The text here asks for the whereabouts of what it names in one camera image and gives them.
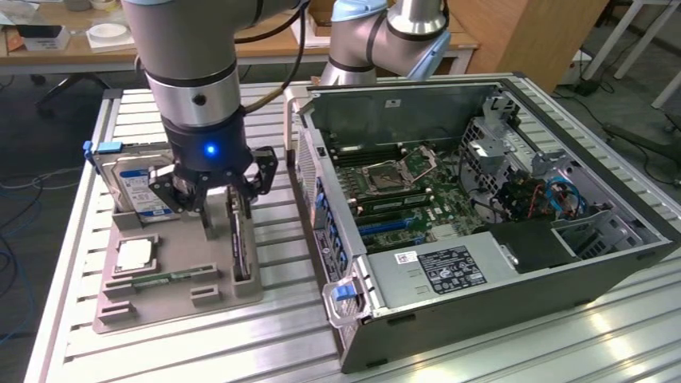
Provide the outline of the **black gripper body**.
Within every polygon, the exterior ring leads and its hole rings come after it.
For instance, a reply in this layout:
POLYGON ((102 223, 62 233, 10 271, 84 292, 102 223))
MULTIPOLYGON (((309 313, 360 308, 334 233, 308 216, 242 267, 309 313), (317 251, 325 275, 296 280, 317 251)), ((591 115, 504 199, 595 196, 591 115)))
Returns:
POLYGON ((245 180, 253 155, 245 141, 244 119, 244 107, 226 120, 201 127, 161 119, 174 157, 174 175, 192 187, 232 185, 241 192, 254 190, 245 180))

